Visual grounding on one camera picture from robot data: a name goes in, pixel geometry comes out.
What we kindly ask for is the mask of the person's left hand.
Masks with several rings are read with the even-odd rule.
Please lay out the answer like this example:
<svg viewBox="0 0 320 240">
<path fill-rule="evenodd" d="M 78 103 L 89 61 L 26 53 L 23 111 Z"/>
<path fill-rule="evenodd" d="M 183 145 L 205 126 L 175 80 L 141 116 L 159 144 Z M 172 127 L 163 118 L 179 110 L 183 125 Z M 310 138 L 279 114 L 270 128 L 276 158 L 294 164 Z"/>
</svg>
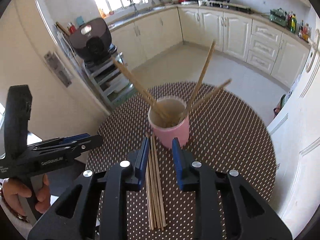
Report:
<svg viewBox="0 0 320 240">
<path fill-rule="evenodd" d="M 14 178 L 7 178 L 3 180 L 2 191 L 7 204 L 18 214 L 26 216 L 19 197 L 30 198 L 32 196 L 31 190 L 20 181 Z M 39 213 L 45 213 L 50 208 L 49 179 L 46 174 L 43 176 L 43 187 L 38 191 L 36 197 L 35 209 Z"/>
</svg>

